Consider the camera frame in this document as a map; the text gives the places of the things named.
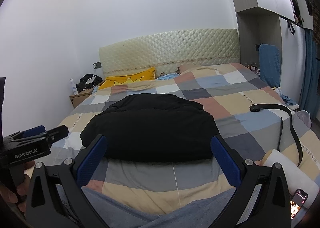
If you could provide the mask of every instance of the black bag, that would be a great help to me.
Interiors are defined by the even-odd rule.
[[[95,75],[95,74],[86,74],[84,77],[82,77],[81,79],[80,79],[80,82],[78,83],[78,84],[76,84],[76,88],[77,88],[77,90],[78,90],[78,92],[81,92],[81,91],[83,91],[84,89],[91,89],[91,88],[93,88],[93,84],[92,83],[89,83],[89,84],[85,84],[90,78],[92,78],[92,77],[96,77],[95,79],[94,79],[94,81],[93,81],[93,84],[95,85],[95,86],[97,86],[99,83],[101,83],[102,82],[102,79],[99,77],[99,76],[97,76],[97,75]]]

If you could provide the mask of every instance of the white cable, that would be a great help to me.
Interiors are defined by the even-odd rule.
[[[172,163],[172,168],[173,168],[173,173],[174,173],[174,179],[175,179],[175,181],[176,181],[176,186],[177,186],[177,191],[178,191],[178,198],[179,198],[180,207],[182,207],[181,202],[180,202],[180,195],[179,195],[179,189],[178,189],[178,184],[177,184],[176,172],[174,171],[173,163]]]
[[[94,78],[94,68],[93,68],[92,78]],[[92,80],[92,85],[93,85],[93,87],[95,87],[93,81],[94,81],[94,79]]]

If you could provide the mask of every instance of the power outlet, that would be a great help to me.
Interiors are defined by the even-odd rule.
[[[98,69],[98,68],[101,68],[102,66],[101,66],[101,62],[97,62],[97,63],[94,63],[93,64],[93,68],[94,69]]]

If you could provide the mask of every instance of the hand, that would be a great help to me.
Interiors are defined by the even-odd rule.
[[[24,164],[24,169],[27,170],[35,165],[35,161],[30,161]],[[21,196],[24,196],[28,193],[29,189],[29,184],[30,184],[30,177],[28,175],[24,175],[24,181],[20,185],[17,186],[17,193]],[[0,195],[4,199],[4,201],[8,203],[17,203],[18,198],[17,196],[10,191],[8,188],[6,188],[3,185],[0,185]],[[22,202],[18,205],[20,211],[23,213],[26,211],[26,202]]]

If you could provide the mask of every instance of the bottle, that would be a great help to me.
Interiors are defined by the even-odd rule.
[[[76,85],[75,85],[75,82],[73,81],[72,78],[70,78],[70,84],[71,84],[71,86],[72,86],[73,94],[74,94],[74,95],[78,94],[78,90],[77,90]]]
[[[251,71],[253,71],[253,72],[254,72],[254,71],[255,71],[255,69],[256,69],[256,68],[255,68],[255,66],[254,66],[254,63],[252,63],[252,64],[251,64]]]

